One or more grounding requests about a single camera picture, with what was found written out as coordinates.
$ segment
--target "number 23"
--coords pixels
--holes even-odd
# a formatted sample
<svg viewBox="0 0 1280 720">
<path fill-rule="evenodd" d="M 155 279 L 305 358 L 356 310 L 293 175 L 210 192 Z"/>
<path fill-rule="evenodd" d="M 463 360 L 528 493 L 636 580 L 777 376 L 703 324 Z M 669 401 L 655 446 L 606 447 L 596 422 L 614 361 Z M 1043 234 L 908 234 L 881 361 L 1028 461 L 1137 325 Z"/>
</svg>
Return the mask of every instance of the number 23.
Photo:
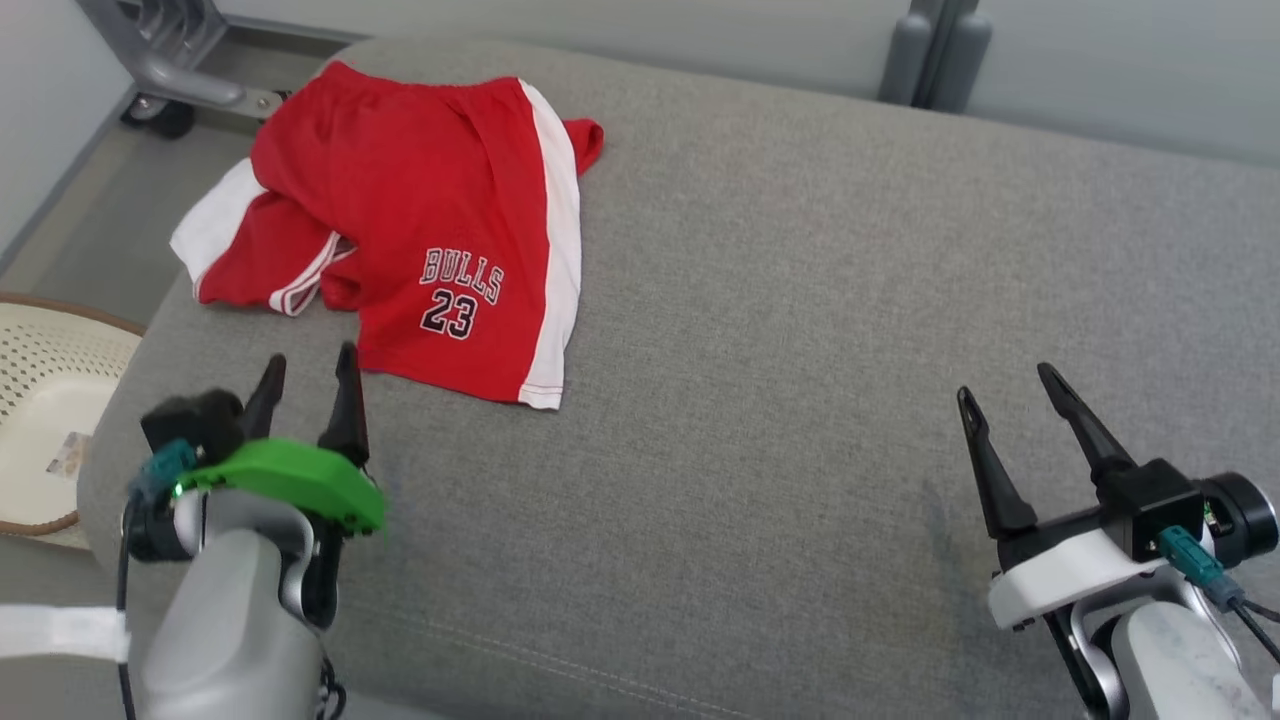
<svg viewBox="0 0 1280 720">
<path fill-rule="evenodd" d="M 422 329 L 448 334 L 454 340 L 466 340 L 471 334 L 471 320 L 475 319 L 476 299 L 470 295 L 453 295 L 452 291 L 438 288 L 431 293 L 435 305 L 422 314 Z M 457 307 L 453 320 L 444 319 L 449 310 Z"/>
</svg>

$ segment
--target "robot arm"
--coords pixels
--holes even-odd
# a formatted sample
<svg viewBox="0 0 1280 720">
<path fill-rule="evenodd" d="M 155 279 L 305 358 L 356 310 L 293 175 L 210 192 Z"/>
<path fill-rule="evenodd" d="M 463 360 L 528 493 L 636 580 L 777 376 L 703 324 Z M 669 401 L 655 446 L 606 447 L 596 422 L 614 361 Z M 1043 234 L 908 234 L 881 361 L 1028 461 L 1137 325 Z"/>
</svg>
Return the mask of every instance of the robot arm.
<svg viewBox="0 0 1280 720">
<path fill-rule="evenodd" d="M 170 398 L 142 419 L 156 454 L 131 486 L 128 557 L 191 560 L 141 667 L 150 720 L 332 720 L 346 692 L 320 634 L 338 609 L 346 539 L 383 525 L 356 348 L 339 355 L 333 416 L 316 446 L 273 439 L 284 357 L 242 406 L 227 391 Z M 123 594 L 120 606 L 123 609 Z M 128 670 L 125 710 L 133 717 Z"/>
<path fill-rule="evenodd" d="M 1184 568 L 1170 564 L 1167 539 L 1185 539 L 1221 577 L 1224 565 L 1275 550 L 1280 527 L 1270 501 L 1234 473 L 1189 480 L 1165 460 L 1137 465 L 1052 365 L 1038 370 L 1089 461 L 1098 505 L 1041 521 L 996 455 L 973 393 L 960 388 L 978 496 L 1000 561 L 987 598 L 996 625 L 1020 632 L 1041 619 L 1093 717 L 1192 716 L 1188 708 L 1204 717 L 1266 717 L 1212 606 L 1244 610 L 1230 600 L 1210 602 Z M 1087 632 L 1087 618 L 1106 615 Z"/>
</svg>

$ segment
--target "gray couch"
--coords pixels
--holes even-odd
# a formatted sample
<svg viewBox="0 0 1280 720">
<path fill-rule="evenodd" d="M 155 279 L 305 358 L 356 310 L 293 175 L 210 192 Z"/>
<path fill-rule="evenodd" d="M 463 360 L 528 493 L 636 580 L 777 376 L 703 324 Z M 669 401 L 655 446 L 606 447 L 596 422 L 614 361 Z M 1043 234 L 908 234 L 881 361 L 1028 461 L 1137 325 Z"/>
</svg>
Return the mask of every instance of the gray couch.
<svg viewBox="0 0 1280 720">
<path fill-rule="evenodd" d="M 1042 518 L 1092 505 L 1038 360 L 1135 456 L 1280 492 L 1280 173 L 511 45 L 342 58 L 518 73 L 608 136 L 562 410 L 365 378 L 389 529 L 344 553 L 326 641 L 357 689 L 458 716 L 1078 716 L 1047 633 L 986 611 L 955 405 L 970 384 Z M 82 475 L 99 560 L 145 410 L 247 393 L 283 351 L 276 433 L 314 441 L 356 333 L 179 279 Z M 1275 569 L 1236 577 L 1280 602 Z M 180 571 L 138 568 L 137 612 Z"/>
</svg>

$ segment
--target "wicker basket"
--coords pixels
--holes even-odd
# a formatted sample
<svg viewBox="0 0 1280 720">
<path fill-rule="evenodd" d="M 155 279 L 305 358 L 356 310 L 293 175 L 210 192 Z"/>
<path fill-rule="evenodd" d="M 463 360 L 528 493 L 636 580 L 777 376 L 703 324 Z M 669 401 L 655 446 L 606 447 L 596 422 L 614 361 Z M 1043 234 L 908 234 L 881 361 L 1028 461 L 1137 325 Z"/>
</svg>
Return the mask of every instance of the wicker basket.
<svg viewBox="0 0 1280 720">
<path fill-rule="evenodd" d="M 0 533 L 88 547 L 76 480 L 142 329 L 0 293 Z"/>
</svg>

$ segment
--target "white strap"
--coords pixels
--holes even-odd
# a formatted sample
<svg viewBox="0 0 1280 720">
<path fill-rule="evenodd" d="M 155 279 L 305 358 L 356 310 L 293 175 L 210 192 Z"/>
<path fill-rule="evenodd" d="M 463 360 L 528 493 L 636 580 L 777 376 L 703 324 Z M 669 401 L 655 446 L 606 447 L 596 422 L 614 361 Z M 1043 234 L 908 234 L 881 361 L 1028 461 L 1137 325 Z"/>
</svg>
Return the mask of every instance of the white strap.
<svg viewBox="0 0 1280 720">
<path fill-rule="evenodd" d="M 0 605 L 0 659 L 76 655 L 124 662 L 129 630 L 114 607 Z"/>
</svg>

